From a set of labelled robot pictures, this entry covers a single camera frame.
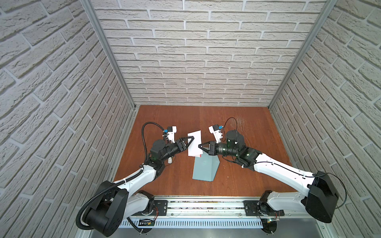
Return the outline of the pink white letter card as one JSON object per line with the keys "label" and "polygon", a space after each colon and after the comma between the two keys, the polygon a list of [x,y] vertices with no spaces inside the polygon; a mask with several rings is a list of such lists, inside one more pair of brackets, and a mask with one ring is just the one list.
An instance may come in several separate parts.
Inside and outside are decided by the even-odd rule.
{"label": "pink white letter card", "polygon": [[194,137],[194,140],[190,143],[188,147],[188,156],[190,157],[201,157],[203,151],[198,147],[201,144],[201,131],[196,131],[188,133],[188,137]]}

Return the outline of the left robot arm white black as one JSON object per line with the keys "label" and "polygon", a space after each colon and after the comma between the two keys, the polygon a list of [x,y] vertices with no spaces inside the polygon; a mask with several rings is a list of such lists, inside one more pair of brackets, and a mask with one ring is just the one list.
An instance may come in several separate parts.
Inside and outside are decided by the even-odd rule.
{"label": "left robot arm white black", "polygon": [[96,230],[109,237],[131,215],[150,213],[154,196],[141,188],[157,179],[165,169],[165,161],[187,150],[193,140],[194,137],[189,136],[173,143],[162,139],[155,141],[149,157],[136,172],[119,181],[101,183],[96,193],[80,208],[76,226],[81,230]]}

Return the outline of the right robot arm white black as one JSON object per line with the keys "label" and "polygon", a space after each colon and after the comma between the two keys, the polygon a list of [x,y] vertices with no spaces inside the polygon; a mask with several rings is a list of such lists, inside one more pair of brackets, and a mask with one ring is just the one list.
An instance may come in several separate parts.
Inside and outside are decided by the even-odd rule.
{"label": "right robot arm white black", "polygon": [[256,204],[257,215],[276,216],[290,210],[306,212],[320,222],[331,223],[339,195],[327,173],[307,172],[277,161],[248,147],[236,130],[226,134],[225,142],[210,141],[198,147],[211,156],[230,156],[243,169],[268,175],[295,189],[286,193],[265,191]]}

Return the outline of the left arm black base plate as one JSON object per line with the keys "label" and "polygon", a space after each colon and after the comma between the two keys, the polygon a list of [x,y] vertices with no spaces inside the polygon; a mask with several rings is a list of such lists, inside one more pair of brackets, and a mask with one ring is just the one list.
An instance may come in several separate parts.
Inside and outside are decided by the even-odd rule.
{"label": "left arm black base plate", "polygon": [[133,216],[166,216],[168,208],[168,200],[152,200],[148,202],[147,207],[143,211],[136,212]]}

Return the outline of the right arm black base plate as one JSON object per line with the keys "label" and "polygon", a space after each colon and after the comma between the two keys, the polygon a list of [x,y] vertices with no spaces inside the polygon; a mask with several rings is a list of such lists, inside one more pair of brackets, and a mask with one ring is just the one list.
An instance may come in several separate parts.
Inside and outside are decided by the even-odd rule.
{"label": "right arm black base plate", "polygon": [[246,216],[284,216],[283,210],[274,210],[266,202],[260,200],[245,200],[243,201]]}

